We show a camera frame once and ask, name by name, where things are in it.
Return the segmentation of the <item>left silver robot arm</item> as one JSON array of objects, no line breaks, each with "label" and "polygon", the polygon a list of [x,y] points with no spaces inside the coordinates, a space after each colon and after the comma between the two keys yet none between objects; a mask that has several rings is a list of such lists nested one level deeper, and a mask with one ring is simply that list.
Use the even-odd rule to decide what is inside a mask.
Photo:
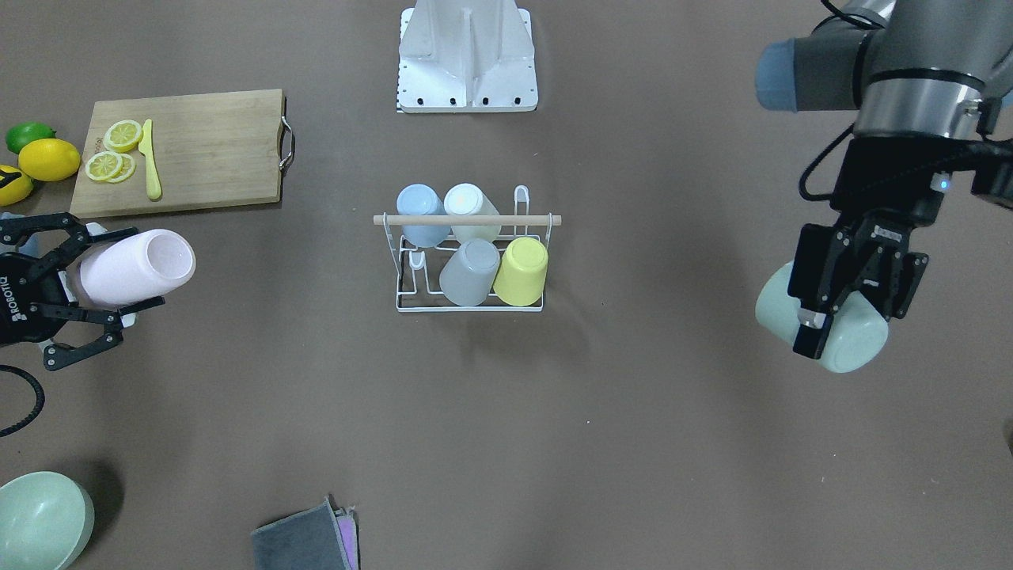
[{"label": "left silver robot arm", "polygon": [[930,257],[909,239],[937,219],[958,172],[1011,208],[1011,140],[992,137],[1011,104],[1009,1],[850,1],[806,37],[769,44],[757,101],[777,111],[853,111],[803,170],[808,202],[836,211],[801,228],[795,259],[757,299],[763,327],[827,371],[868,364],[889,339]]}]

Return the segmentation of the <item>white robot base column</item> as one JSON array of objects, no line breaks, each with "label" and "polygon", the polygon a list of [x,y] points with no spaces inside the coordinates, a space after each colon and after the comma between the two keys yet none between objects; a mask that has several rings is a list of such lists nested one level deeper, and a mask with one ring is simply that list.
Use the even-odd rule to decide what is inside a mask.
[{"label": "white robot base column", "polygon": [[399,22],[398,112],[538,108],[532,18],[516,2],[417,1]]}]

